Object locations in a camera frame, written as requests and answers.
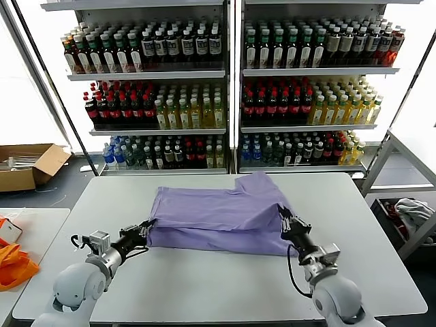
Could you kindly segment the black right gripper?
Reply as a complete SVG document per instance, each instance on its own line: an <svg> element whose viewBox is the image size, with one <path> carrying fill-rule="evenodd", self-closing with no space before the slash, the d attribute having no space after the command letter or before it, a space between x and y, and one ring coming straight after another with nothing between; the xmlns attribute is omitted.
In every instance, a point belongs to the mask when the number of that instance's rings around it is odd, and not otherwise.
<svg viewBox="0 0 436 327"><path fill-rule="evenodd" d="M299 255L316 252L318 246L309 237L311 225L295 218L294 212L285 206L278 204L277 209L281 218L281 239L290 242Z"/></svg>

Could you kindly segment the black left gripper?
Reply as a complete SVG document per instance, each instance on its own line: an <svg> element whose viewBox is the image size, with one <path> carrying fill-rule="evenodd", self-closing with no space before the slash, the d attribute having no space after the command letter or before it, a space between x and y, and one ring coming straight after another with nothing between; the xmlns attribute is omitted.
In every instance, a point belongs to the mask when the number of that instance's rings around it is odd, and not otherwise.
<svg viewBox="0 0 436 327"><path fill-rule="evenodd" d="M140 225L131 225L121 228L120 238L117 241L117 251L120 254L129 254L132 251L147 251L147 235L155 224L156 219L143 221Z"/></svg>

